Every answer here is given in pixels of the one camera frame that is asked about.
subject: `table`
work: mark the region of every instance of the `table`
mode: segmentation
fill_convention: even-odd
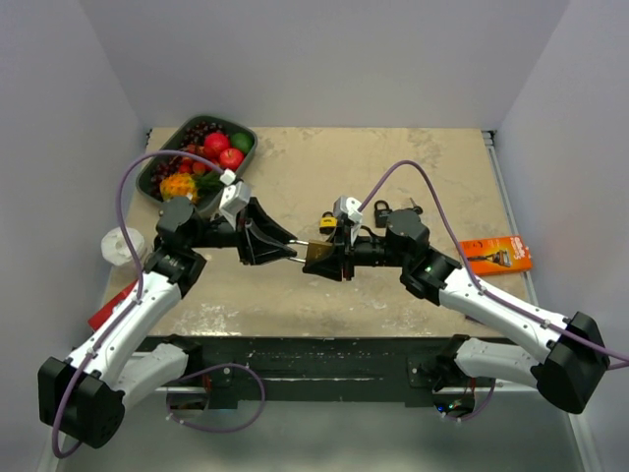
[[[147,149],[159,149],[176,131],[153,129]],[[429,174],[460,240],[509,234],[507,218],[479,130],[372,128],[254,128],[257,156],[244,178],[262,207],[302,240],[321,239],[318,221],[341,195],[363,199],[383,172],[400,159],[417,160]],[[457,257],[420,174],[398,169],[379,198],[394,208],[410,198],[424,208],[430,241]],[[373,227],[372,206],[365,224]],[[137,192],[127,218],[146,241],[154,238],[158,207]],[[301,273],[289,261],[244,266],[235,250],[199,250],[207,265],[187,297],[152,330],[243,336],[451,336],[496,332],[459,313],[411,296],[399,268],[357,267],[350,282]],[[132,281],[114,270],[105,299]],[[521,298],[521,274],[493,276],[490,283]]]

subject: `white tape roll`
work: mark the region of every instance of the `white tape roll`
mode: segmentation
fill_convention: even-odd
[[[129,237],[131,242],[136,248],[136,252],[142,259],[146,254],[146,244],[144,243],[144,237],[140,234],[140,231],[134,228],[127,228],[129,231]],[[113,264],[116,267],[132,267],[133,259],[131,258],[131,252],[125,243],[125,239],[122,237],[122,231],[120,228],[114,228],[105,234],[100,242],[100,251],[102,257]]]

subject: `beige table surface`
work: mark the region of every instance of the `beige table surface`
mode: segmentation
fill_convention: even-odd
[[[148,150],[176,131],[156,128]],[[509,234],[507,219],[479,130],[255,128],[257,156],[244,178],[262,207],[300,239],[320,239],[318,220],[340,195],[362,200],[399,159],[425,167],[461,240]],[[378,194],[393,207],[409,198],[424,208],[431,243],[456,257],[420,174],[402,167]],[[127,222],[154,238],[158,208],[137,192]],[[365,212],[373,226],[372,206]],[[463,315],[411,296],[398,268],[357,267],[350,282],[301,273],[296,263],[244,266],[235,250],[199,250],[207,265],[188,296],[152,330],[154,335],[450,336],[496,335]],[[106,300],[132,281],[113,271]],[[490,283],[525,297],[520,274]]]

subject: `yellow fruit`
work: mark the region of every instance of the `yellow fruit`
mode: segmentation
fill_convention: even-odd
[[[188,197],[193,204],[199,200],[199,192],[192,175],[173,174],[166,177],[159,184],[159,192],[164,202],[173,197]]]

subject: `orange package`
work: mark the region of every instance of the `orange package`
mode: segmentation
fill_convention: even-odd
[[[461,246],[477,275],[520,272],[533,267],[529,248],[519,235],[462,241]]]

